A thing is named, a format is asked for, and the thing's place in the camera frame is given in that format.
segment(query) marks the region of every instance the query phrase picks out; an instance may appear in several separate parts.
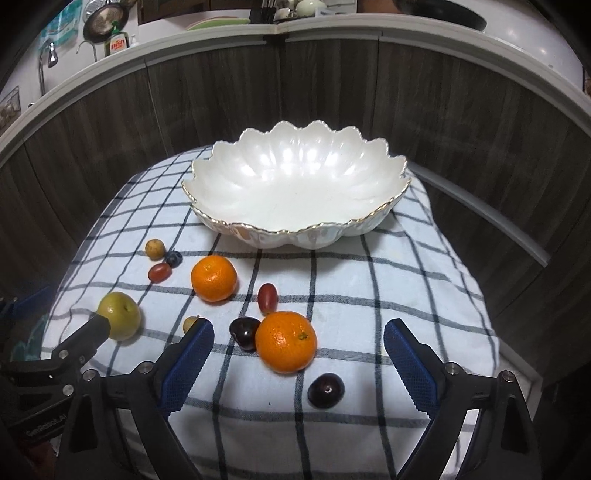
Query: table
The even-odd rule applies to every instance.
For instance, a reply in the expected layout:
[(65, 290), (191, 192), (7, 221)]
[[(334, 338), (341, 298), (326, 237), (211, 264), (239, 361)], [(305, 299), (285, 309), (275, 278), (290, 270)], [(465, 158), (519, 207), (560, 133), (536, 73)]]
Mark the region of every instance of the table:
[[(82, 243), (60, 288), (44, 335), (42, 357), (117, 290), (140, 305), (139, 334), (108, 340), (84, 369), (127, 373), (154, 361), (177, 342), (182, 322), (201, 315), (214, 325), (212, 353), (183, 409), (170, 416), (176, 435), (207, 479), (387, 479), (402, 467), (428, 423), (408, 396), (382, 345), (384, 325), (400, 317), (443, 361), (495, 375), (499, 344), (478, 284), (438, 230), (427, 194), (413, 182), (392, 215), (374, 231), (338, 240), (318, 251), (284, 246), (257, 251), (200, 224), (180, 188), (199, 148), (134, 176), (116, 195)], [(150, 284), (152, 262), (143, 247), (160, 238), (183, 263), (161, 284)], [(190, 271), (217, 253), (238, 272), (236, 294), (221, 305), (201, 301)], [(261, 317), (260, 285), (274, 283), (281, 310), (307, 316), (319, 348), (297, 375), (277, 375), (255, 353), (233, 346), (228, 327), (243, 315)], [(306, 391), (332, 371), (345, 382), (330, 410), (308, 404)], [(154, 476), (128, 412), (122, 422), (141, 472)], [(444, 478), (457, 472), (471, 437), (469, 412)]]

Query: green plate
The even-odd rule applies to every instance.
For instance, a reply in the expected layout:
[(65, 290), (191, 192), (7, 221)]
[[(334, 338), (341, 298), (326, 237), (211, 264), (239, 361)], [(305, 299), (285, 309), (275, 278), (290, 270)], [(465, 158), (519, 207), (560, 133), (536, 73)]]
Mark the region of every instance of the green plate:
[(210, 18), (187, 28), (187, 31), (199, 30), (208, 27), (222, 27), (224, 25), (247, 25), (251, 21), (248, 18)]

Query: dish soap bottle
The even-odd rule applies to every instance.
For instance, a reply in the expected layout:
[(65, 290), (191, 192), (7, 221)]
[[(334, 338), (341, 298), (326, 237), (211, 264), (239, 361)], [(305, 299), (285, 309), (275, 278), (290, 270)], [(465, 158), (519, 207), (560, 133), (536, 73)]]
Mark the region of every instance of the dish soap bottle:
[(111, 36), (105, 41), (105, 57), (129, 48), (129, 36), (119, 29), (119, 22), (115, 20), (112, 25)]

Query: sink faucet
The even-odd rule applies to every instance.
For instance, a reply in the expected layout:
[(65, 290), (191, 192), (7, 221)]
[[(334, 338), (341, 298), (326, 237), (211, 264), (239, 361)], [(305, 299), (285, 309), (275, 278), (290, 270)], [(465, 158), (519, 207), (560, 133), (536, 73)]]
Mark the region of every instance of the sink faucet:
[(43, 76), (43, 54), (46, 50), (49, 50), (49, 56), (47, 57), (47, 68), (55, 66), (57, 63), (57, 52), (56, 45), (53, 43), (51, 38), (45, 40), (45, 43), (41, 47), (39, 52), (39, 89), (41, 90), (41, 96), (46, 94), (45, 90), (45, 77)]

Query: blueberry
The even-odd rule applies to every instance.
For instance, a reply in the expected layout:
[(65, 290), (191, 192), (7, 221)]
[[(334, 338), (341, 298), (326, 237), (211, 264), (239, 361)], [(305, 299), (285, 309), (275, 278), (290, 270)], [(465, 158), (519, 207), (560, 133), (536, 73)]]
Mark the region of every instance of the blueberry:
[(164, 257), (164, 261), (170, 265), (170, 268), (176, 268), (183, 261), (183, 256), (176, 250), (171, 250)]

